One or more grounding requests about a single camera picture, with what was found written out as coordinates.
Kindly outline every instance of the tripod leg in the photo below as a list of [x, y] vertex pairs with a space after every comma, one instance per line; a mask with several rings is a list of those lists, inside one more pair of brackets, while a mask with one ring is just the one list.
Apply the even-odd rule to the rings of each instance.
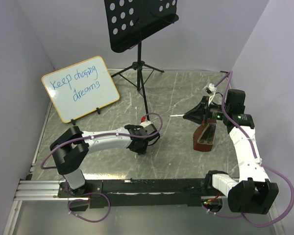
[[125, 68], [124, 70], [121, 70], [120, 72], [117, 72], [117, 73], [115, 73], [114, 75], [111, 75], [111, 77], [115, 77], [115, 76], [117, 76], [117, 75], [120, 75], [121, 73], [123, 73], [123, 72], [125, 72], [125, 71], [127, 71], [127, 70], [130, 70], [132, 67], [133, 67], [133, 66], [131, 65], [131, 66]]
[[141, 90], [141, 81], [143, 80], [143, 74], [141, 70], [137, 70], [137, 91], [139, 92]]
[[146, 97], [145, 86], [144, 86], [144, 81], [143, 81], [143, 74], [142, 74], [142, 71], [141, 70], [137, 70], [137, 73], [139, 74], [139, 79], [140, 79], [141, 84], [142, 84], [144, 104], [145, 104], [145, 111], [146, 111], [146, 114], [148, 114], [149, 111], [148, 111], [147, 97]]
[[128, 80], [126, 77], [124, 77], [122, 74], [120, 74], [122, 78], [124, 78], [126, 81], [128, 81], [130, 84], [132, 84], [134, 87], [137, 87], [134, 83], [132, 83], [130, 80]]
[[152, 69], [152, 70], [156, 70], [156, 71], [158, 71], [158, 72], [164, 72], [163, 70], [157, 69], [157, 68], [155, 68], [155, 67], [153, 67], [153, 66], [150, 66], [150, 65], [147, 65], [147, 64], [144, 64], [144, 66], [147, 67], [147, 68], [150, 68], [150, 69]]

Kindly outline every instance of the brown container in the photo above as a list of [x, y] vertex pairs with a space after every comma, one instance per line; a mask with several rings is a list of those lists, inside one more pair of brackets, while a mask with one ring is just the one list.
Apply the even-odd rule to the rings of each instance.
[[200, 152], [209, 152], [212, 149], [217, 121], [208, 119], [207, 124], [200, 125], [194, 132], [193, 144], [194, 150]]

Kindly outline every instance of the black clamp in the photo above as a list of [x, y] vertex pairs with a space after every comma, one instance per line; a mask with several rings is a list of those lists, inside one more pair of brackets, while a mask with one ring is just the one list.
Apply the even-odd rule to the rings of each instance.
[[75, 120], [74, 120], [74, 119], [71, 119], [71, 123], [72, 123], [72, 125], [73, 125], [73, 126], [75, 126], [75, 125], [76, 125], [76, 122], [75, 122]]
[[132, 68], [134, 70], [142, 70], [144, 65], [145, 65], [145, 62], [141, 60], [140, 62], [133, 62]]
[[[88, 191], [90, 192], [100, 192], [102, 193], [102, 182], [96, 182], [96, 183], [87, 183], [87, 188], [88, 188]], [[90, 198], [99, 198], [101, 197], [99, 194], [91, 194], [90, 195]]]
[[240, 181], [228, 193], [228, 205], [232, 212], [267, 214], [279, 193], [277, 183], [252, 178]]
[[[50, 150], [64, 142], [76, 138], [81, 139], [82, 134], [83, 132], [78, 126], [72, 126], [50, 145]], [[60, 175], [66, 175], [78, 169], [89, 150], [89, 144], [85, 143], [84, 140], [74, 141], [73, 144], [74, 146], [72, 144], [62, 146], [52, 154]]]
[[128, 125], [125, 125], [124, 128], [126, 130], [130, 130], [130, 129], [133, 129], [133, 130], [136, 130], [136, 129], [141, 129], [143, 128], [143, 126], [140, 126], [140, 125], [133, 125], [133, 124], [128, 124]]

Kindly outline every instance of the handwritten text keep chasing dreams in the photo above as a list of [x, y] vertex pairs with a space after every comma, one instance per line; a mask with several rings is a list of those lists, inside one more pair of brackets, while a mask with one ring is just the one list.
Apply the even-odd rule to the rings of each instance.
[[96, 81], [98, 79], [98, 72], [95, 66], [92, 66], [90, 68], [87, 68], [86, 70], [80, 72], [78, 70], [76, 70], [76, 74], [74, 75], [74, 79], [76, 81], [80, 80], [80, 79], [87, 79], [90, 78], [92, 81], [92, 84], [90, 86], [87, 86], [81, 90], [76, 90], [76, 88], [72, 87], [72, 77], [70, 74], [66, 75], [66, 77], [61, 78], [60, 81], [53, 81], [50, 82], [53, 89], [59, 89], [60, 87], [63, 86], [69, 86], [71, 91], [73, 91], [73, 100], [74, 101], [78, 101], [79, 99], [81, 99], [84, 95], [86, 95], [87, 93], [98, 89], [100, 87], [100, 83], [99, 81]]

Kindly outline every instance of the tripod stand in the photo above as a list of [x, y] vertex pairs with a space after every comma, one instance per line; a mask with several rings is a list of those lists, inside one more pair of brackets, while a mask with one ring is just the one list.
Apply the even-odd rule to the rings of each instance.
[[[142, 61], [142, 41], [179, 19], [176, 14], [177, 0], [155, 1], [152, 4], [150, 0], [104, 0], [104, 5], [111, 49], [116, 53], [122, 53], [136, 45], [138, 46], [137, 62], [133, 62], [131, 66], [111, 77], [120, 75], [135, 86], [137, 91], [142, 90], [145, 110], [148, 113], [145, 83], [155, 70], [158, 72], [164, 71]], [[142, 73], [143, 67], [152, 69], [145, 82]], [[122, 75], [123, 72], [129, 69], [137, 70], [137, 84]]]
[[[120, 75], [122, 78], [124, 78], [126, 81], [128, 81], [129, 83], [131, 83], [134, 87], [137, 88], [137, 91], [139, 92], [140, 90], [143, 91], [143, 98], [144, 98], [144, 104], [145, 104], [145, 111], [146, 113], [149, 113], [148, 111], [148, 104], [147, 104], [147, 98], [146, 98], [146, 91], [145, 91], [145, 83], [147, 82], [147, 80], [150, 78], [151, 74], [156, 70], [158, 72], [164, 72], [163, 70], [157, 69], [153, 66], [147, 65], [145, 64], [144, 61], [142, 61], [142, 42], [139, 42], [137, 44], [138, 48], [137, 48], [137, 62], [133, 62], [133, 64], [127, 68], [125, 68], [124, 70], [121, 70], [120, 72], [115, 73], [114, 75], [112, 75], [111, 77]], [[146, 81], [144, 82], [143, 79], [143, 66], [152, 69], [152, 72], [150, 73], [150, 75], [148, 76], [148, 78], [146, 79]], [[130, 69], [134, 69], [137, 70], [137, 85], [135, 85], [133, 82], [131, 82], [130, 80], [128, 80], [126, 77], [124, 77], [122, 75], [123, 72], [128, 71]]]

